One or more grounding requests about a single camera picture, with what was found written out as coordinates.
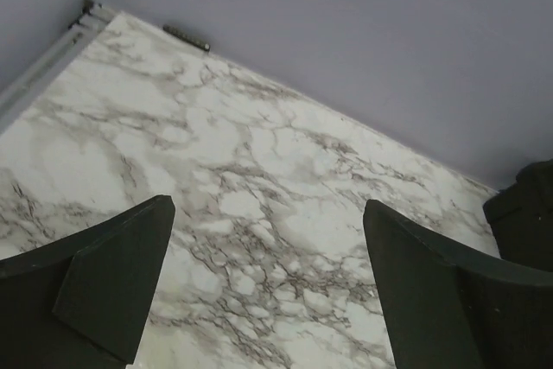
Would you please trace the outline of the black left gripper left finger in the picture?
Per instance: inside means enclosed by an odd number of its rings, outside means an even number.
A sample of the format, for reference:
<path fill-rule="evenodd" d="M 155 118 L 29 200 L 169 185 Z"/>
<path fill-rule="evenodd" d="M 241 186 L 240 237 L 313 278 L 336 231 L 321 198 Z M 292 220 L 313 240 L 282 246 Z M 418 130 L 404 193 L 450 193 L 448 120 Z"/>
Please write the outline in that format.
<path fill-rule="evenodd" d="M 1 262 L 3 368 L 134 363 L 168 249 L 175 205 L 157 195 Z"/>

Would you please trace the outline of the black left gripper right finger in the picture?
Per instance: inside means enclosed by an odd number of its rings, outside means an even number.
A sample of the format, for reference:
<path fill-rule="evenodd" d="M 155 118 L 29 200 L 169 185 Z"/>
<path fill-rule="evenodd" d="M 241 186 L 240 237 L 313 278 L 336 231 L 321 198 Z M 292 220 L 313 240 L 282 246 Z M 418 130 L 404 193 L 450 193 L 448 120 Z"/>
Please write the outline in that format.
<path fill-rule="evenodd" d="M 477 251 L 379 200 L 363 227 L 398 368 L 550 368 L 552 275 Z"/>

